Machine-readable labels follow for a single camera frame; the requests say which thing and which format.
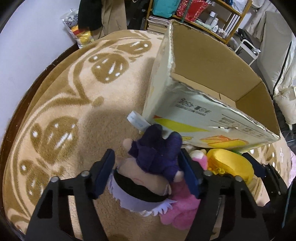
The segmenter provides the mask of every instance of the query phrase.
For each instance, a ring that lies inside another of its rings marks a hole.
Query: pink cloth
[[[198,161],[204,170],[207,169],[207,156],[202,159],[192,158]],[[163,224],[172,224],[179,230],[189,229],[196,215],[200,199],[196,199],[188,189],[185,180],[179,183],[171,183],[172,195],[170,199],[177,202],[172,204],[173,209],[169,209],[166,214],[160,214],[160,220]]]

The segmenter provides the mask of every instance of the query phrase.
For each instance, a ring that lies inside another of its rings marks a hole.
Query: teal bag
[[[177,8],[181,0],[154,0],[152,13],[164,18],[170,18]]]

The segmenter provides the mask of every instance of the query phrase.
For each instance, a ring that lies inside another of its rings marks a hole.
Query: white wall
[[[60,17],[79,0],[25,0],[0,33],[0,142],[35,79],[74,43]]]

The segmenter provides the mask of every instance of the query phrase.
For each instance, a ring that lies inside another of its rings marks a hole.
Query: beige rug
[[[149,76],[162,37],[144,31],[118,31],[67,57],[43,81],[13,144],[3,182],[7,218],[22,232],[50,177],[74,177],[101,159],[107,148],[126,156],[121,142],[137,138],[126,116],[142,112]],[[285,141],[251,151],[274,163],[286,182],[291,168]],[[266,194],[260,180],[250,186],[258,202]],[[76,237],[82,238],[74,200]],[[110,239],[183,241],[187,231],[119,207],[108,191],[94,201]]]

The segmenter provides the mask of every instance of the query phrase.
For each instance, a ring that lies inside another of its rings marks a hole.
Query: yellow printed graphic
[[[214,136],[214,137],[207,137],[204,139],[200,139],[201,141],[207,143],[210,147],[213,148],[221,148],[221,149],[228,149],[232,147],[238,147],[238,146],[245,146],[249,144],[247,141],[235,139],[231,140],[228,137],[225,136]]]
[[[193,137],[182,137],[182,141],[190,141]]]
[[[159,118],[159,116],[154,116],[154,120],[161,124],[162,126],[171,129],[176,132],[197,132],[197,131],[207,131],[205,129],[197,128],[194,126],[189,126],[182,124],[173,120]]]

